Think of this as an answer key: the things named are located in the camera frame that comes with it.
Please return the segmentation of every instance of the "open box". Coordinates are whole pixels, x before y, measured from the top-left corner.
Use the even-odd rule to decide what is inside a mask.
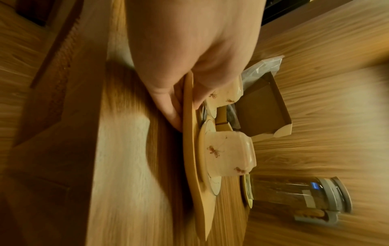
[[[292,120],[270,72],[247,88],[235,107],[241,126],[239,131],[253,142],[292,133]],[[217,130],[229,126],[226,107],[218,108],[215,124]]]

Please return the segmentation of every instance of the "blue label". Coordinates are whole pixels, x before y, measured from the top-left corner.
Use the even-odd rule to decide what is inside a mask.
[[[313,187],[314,189],[320,190],[320,186],[319,186],[317,183],[311,182],[311,184],[312,184],[312,187]]]

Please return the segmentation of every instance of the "wooden table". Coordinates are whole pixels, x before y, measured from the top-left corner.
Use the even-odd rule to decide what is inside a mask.
[[[84,1],[60,120],[20,141],[4,171],[3,242],[242,245],[238,177],[223,179],[208,241],[197,238],[182,134],[127,65],[125,23],[123,0]]]

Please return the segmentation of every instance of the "brown box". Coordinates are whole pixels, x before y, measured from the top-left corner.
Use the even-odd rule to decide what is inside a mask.
[[[292,133],[291,117],[270,72],[247,88],[235,107],[240,131],[253,142]]]

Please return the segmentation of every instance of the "hand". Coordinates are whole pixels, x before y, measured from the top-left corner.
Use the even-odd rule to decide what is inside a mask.
[[[135,70],[182,131],[182,83],[194,74],[193,107],[232,82],[254,51],[265,0],[126,0]]]

